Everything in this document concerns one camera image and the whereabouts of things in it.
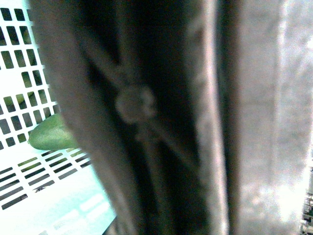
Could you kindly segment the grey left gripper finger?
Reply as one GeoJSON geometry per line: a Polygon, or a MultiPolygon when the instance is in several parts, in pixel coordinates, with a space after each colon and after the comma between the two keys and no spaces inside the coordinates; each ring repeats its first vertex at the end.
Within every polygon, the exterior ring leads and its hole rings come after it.
{"type": "Polygon", "coordinates": [[[217,57],[232,235],[296,235],[313,151],[313,3],[222,0],[217,57]]]}

